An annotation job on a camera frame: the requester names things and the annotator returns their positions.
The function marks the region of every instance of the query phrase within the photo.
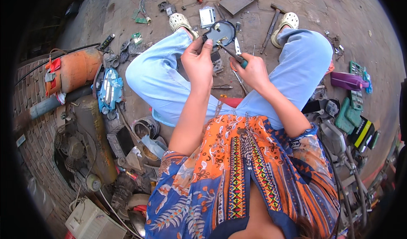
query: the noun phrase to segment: knee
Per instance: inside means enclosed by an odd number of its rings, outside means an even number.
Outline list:
[[[141,58],[136,57],[126,69],[125,78],[129,87],[138,93],[141,83],[145,80],[145,66],[141,65]]]
[[[309,31],[306,35],[309,41],[309,48],[326,59],[329,62],[332,60],[333,50],[331,43],[319,32]]]

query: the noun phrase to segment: brick wall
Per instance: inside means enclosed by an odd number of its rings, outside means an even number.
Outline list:
[[[47,59],[41,59],[17,69],[15,81]],[[14,90],[14,117],[22,111],[46,99],[44,88],[44,66],[34,70]],[[54,199],[56,206],[46,218],[50,231],[56,239],[64,238],[67,228],[65,221],[70,215],[69,204],[76,193],[59,177],[53,163],[53,138],[57,129],[56,112],[51,111],[31,121],[23,130],[26,141],[18,148],[26,166],[37,182]]]

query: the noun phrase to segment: gray plastic part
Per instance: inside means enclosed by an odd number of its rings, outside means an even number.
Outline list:
[[[343,134],[330,123],[326,121],[320,125],[320,129],[323,133],[323,143],[334,155],[339,155],[345,152],[346,143]]]

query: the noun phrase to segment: hand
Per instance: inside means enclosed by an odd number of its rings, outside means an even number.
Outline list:
[[[240,66],[235,58],[230,57],[229,61],[231,61],[233,67],[237,70],[237,73],[239,73],[246,84],[256,91],[271,84],[266,64],[262,58],[252,56],[248,53],[242,53],[241,56],[248,62],[245,69]]]
[[[191,90],[210,92],[213,84],[213,64],[210,59],[213,41],[208,39],[203,43],[202,37],[194,40],[181,55],[181,62],[191,82]]]

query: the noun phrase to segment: spray can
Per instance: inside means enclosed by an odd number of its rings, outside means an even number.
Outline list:
[[[105,40],[104,42],[101,43],[99,50],[103,50],[107,47],[107,45],[109,45],[109,43],[114,39],[114,33],[110,34]]]
[[[124,169],[126,175],[128,175],[131,179],[133,179],[134,181],[137,180],[138,175],[136,173],[134,173],[132,170],[129,169]]]

